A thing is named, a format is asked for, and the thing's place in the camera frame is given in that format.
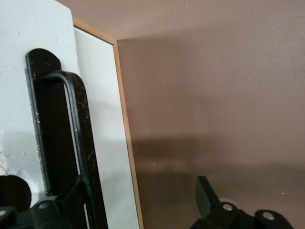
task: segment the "white panel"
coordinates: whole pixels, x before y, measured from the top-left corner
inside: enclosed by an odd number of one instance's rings
[[[112,45],[75,29],[110,229],[139,228]]]
[[[53,0],[0,0],[0,175],[28,182],[32,205],[44,196],[25,55],[44,48],[79,73],[71,12]]]

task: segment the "black bracket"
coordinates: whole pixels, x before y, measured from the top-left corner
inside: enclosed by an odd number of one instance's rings
[[[191,229],[293,229],[279,213],[259,210],[252,217],[235,205],[220,202],[206,177],[198,177],[196,201],[201,214]]]
[[[47,50],[30,51],[26,63],[46,196],[57,197],[18,215],[0,208],[0,228],[82,229],[88,220],[107,229],[84,84]]]

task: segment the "brown wall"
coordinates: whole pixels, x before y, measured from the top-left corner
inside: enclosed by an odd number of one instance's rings
[[[304,227],[304,1],[59,2],[119,40],[145,229],[199,217],[196,175]]]

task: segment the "silver screw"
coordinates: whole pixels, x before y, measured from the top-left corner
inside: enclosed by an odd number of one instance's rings
[[[224,204],[223,208],[224,208],[224,210],[227,210],[227,211],[232,211],[233,210],[233,207],[229,204]]]
[[[47,206],[50,204],[50,202],[43,202],[43,203],[41,203],[39,206],[38,206],[38,208],[39,209],[44,209],[44,208],[47,208]]]
[[[0,211],[0,216],[4,216],[6,214],[5,210]]]
[[[267,212],[267,211],[265,211],[264,213],[263,213],[263,216],[265,217],[265,219],[268,219],[268,220],[274,220],[274,215],[272,215],[270,212]]]

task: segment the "wooden edge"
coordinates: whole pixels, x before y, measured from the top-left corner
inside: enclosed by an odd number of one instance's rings
[[[73,17],[73,25],[74,25],[74,27],[76,27],[80,30],[83,30],[84,32],[89,33],[92,36],[95,36],[109,44],[112,44],[112,45],[117,44],[117,41],[113,37],[98,30],[97,28],[95,28],[93,26],[88,25],[86,22],[84,22],[83,20],[81,20],[79,18]]]
[[[136,204],[136,209],[137,209],[139,228],[144,229],[139,189],[138,189],[138,181],[137,181],[137,175],[136,175],[135,164],[134,164],[134,159],[133,159],[132,140],[131,140],[131,135],[130,135],[130,130],[129,130],[125,94],[124,94],[124,89],[123,89],[123,80],[122,80],[118,43],[113,37],[96,29],[95,27],[88,25],[81,19],[73,17],[73,24],[74,24],[75,28],[78,28],[86,33],[89,33],[92,36],[95,36],[113,46],[115,66],[116,66],[120,98],[121,98],[122,115],[123,115],[123,120],[124,120],[126,143],[127,143],[127,149],[128,149],[129,164],[130,164],[130,170],[131,170],[131,174],[132,174],[134,199],[135,199],[135,204]]]

